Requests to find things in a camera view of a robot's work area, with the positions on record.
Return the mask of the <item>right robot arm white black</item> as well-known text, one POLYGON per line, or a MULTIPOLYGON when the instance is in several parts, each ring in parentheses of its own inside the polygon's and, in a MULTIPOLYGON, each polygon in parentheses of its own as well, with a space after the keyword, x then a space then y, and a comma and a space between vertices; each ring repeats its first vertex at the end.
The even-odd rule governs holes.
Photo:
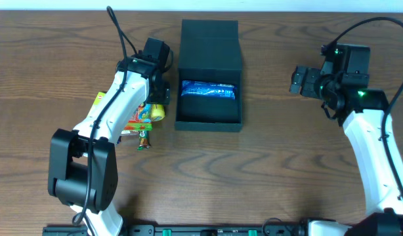
POLYGON ((363 183, 366 217, 348 226, 310 220, 305 235, 403 235, 403 162, 382 90, 368 88, 366 74, 323 74, 296 67, 291 93, 323 102, 322 109, 343 128, 354 150, 363 183))

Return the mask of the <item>yellow mentos candy tube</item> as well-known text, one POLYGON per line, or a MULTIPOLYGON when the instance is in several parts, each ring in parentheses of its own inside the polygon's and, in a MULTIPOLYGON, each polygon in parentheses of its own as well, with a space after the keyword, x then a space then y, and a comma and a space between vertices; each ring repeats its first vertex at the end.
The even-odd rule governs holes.
POLYGON ((165 117, 165 110, 161 104, 152 104, 150 118, 151 121, 161 121, 165 117))

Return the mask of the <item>dark green gift box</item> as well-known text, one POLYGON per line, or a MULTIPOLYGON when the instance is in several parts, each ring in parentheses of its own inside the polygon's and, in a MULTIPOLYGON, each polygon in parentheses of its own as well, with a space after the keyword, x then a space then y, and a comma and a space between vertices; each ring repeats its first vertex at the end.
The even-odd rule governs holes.
POLYGON ((236 20, 183 20, 175 129, 239 132, 243 60, 236 20), (182 95, 183 81, 232 85, 235 98, 182 95))

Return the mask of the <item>blue cookie package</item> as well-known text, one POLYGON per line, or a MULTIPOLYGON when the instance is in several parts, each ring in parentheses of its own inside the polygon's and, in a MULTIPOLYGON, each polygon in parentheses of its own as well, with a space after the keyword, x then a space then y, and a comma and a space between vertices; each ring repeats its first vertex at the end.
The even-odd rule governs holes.
POLYGON ((235 100, 236 87, 222 83, 185 80, 182 82, 181 96, 208 96, 235 100))

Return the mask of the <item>gummy worms candy bag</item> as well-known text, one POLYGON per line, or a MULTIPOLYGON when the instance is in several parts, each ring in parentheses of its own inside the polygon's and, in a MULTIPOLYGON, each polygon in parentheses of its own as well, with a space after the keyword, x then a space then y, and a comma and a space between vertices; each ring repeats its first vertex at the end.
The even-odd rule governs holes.
POLYGON ((124 130, 128 131, 151 131, 152 130, 152 120, 151 120, 151 110, 150 104, 141 104, 132 114, 125 125, 124 130))

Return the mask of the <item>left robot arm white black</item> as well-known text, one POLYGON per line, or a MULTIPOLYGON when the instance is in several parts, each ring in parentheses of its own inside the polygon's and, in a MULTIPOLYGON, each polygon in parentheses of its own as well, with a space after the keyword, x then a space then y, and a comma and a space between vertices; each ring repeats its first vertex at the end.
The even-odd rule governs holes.
POLYGON ((113 198, 117 188, 116 144, 128 120, 144 102, 169 98, 162 79, 164 59, 133 55, 118 62, 110 88, 99 105, 72 130, 51 138, 48 192, 85 222, 91 235, 119 235, 123 218, 113 198))

